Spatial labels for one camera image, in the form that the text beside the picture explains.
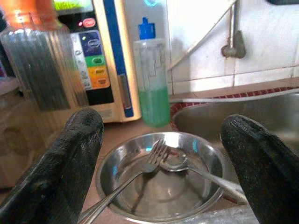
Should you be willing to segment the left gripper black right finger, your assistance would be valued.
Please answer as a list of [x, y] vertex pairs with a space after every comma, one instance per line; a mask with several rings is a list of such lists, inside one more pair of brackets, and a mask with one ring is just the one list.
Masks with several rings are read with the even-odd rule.
[[299, 157], [239, 114], [224, 119], [220, 137], [259, 224], [299, 224]]

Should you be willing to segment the thin white plastic tube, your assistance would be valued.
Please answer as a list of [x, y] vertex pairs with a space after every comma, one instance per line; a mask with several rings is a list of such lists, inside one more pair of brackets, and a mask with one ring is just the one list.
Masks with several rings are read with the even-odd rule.
[[169, 65], [167, 71], [172, 70], [177, 65], [179, 65], [186, 57], [191, 55], [202, 43], [202, 41], [208, 36], [208, 34], [214, 29], [214, 27], [221, 21], [221, 19], [224, 17], [224, 15], [229, 11], [232, 6], [236, 3], [237, 0], [207, 0], [212, 3], [212, 6], [215, 7], [217, 11], [217, 17], [213, 19], [212, 22], [210, 22], [210, 29], [207, 28], [204, 30], [205, 32], [202, 33], [200, 38], [192, 43], [190, 47], [184, 51], [176, 60], [172, 61]]

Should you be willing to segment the clear bubble wrap sheet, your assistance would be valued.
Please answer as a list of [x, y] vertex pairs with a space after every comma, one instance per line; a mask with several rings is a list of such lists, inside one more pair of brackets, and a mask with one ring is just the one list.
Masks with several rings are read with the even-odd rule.
[[200, 213], [179, 224], [259, 224], [249, 205]]

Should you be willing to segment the cream water ionizer machine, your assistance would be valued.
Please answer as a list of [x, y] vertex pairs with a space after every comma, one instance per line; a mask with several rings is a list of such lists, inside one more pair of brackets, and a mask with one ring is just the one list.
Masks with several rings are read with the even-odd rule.
[[73, 53], [89, 106], [105, 123], [141, 117], [132, 43], [150, 0], [54, 0], [70, 31]]

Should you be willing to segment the stainless steel fork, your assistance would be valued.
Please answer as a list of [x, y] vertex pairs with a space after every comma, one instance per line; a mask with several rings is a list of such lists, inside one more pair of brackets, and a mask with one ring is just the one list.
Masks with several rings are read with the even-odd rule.
[[82, 215], [80, 215], [77, 224], [91, 224], [135, 178], [141, 174], [150, 174], [154, 172], [159, 166], [160, 161], [163, 159], [166, 149], [167, 146], [165, 140], [158, 140], [154, 144], [150, 154], [147, 156], [147, 160], [138, 167], [137, 172], [115, 189], [110, 195], [83, 212]]

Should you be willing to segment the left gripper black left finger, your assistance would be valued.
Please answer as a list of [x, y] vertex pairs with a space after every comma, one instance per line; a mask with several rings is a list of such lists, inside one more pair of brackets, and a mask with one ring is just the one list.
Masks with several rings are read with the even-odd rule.
[[103, 132], [103, 120], [96, 110], [74, 113], [4, 199], [0, 224], [77, 224]]

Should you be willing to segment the green dish soap bottle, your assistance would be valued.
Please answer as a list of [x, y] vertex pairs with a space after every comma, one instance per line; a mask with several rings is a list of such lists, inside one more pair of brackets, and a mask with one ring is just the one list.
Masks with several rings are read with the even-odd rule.
[[143, 17], [139, 40], [133, 43], [138, 95], [144, 123], [161, 127], [170, 122], [165, 41], [156, 38], [155, 24]]

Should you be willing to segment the clear ribbed jar orange lid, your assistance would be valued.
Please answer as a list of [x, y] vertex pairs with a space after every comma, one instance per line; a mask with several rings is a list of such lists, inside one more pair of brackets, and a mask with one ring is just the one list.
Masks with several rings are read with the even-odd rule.
[[23, 92], [41, 111], [59, 111], [85, 102], [68, 28], [53, 0], [0, 0], [7, 26], [0, 43]]

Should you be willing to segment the stainless steel sink basin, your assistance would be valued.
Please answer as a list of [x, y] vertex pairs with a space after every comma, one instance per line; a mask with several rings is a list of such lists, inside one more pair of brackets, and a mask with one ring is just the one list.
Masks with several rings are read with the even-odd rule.
[[174, 123], [179, 131], [202, 137], [226, 153], [220, 140], [220, 129], [223, 120], [233, 114], [260, 123], [299, 156], [299, 92], [250, 101], [191, 106], [176, 113]]

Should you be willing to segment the round stainless steel bowl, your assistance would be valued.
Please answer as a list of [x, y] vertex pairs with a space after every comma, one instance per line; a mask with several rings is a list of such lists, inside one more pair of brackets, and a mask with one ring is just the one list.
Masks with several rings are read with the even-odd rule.
[[[227, 177], [225, 155], [207, 140], [182, 132], [149, 133], [121, 143], [106, 155], [96, 175], [100, 197], [111, 194], [135, 174], [158, 140], [165, 141], [171, 158], [176, 158], [173, 151], [178, 148], [196, 167], [218, 177]], [[169, 172], [157, 168], [133, 180], [109, 207], [138, 223], [178, 222], [207, 210], [222, 193], [217, 184], [193, 171]]]

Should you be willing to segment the stainless steel spoon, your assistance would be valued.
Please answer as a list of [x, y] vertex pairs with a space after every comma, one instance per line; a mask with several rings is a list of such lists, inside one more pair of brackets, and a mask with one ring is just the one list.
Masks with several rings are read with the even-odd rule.
[[182, 172], [186, 170], [193, 171], [201, 175], [218, 186], [222, 187], [232, 195], [237, 197], [243, 203], [249, 203], [241, 186], [237, 183], [215, 176], [208, 172], [206, 168], [197, 166], [195, 160], [178, 148], [168, 149], [163, 159], [160, 161], [160, 166], [169, 172]]

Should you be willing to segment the black hanging pan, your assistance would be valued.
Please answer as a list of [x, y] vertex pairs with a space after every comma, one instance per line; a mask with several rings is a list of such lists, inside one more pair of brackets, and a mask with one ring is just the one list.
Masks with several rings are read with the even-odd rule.
[[266, 0], [273, 5], [295, 5], [299, 4], [299, 0]]

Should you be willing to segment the grey wall tap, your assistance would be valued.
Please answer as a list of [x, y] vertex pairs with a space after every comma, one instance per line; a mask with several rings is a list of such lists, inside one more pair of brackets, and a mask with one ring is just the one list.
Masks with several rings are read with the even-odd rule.
[[229, 32], [227, 45], [221, 48], [221, 54], [228, 58], [244, 58], [246, 47], [243, 33], [239, 29], [239, 0], [236, 0], [229, 9]]

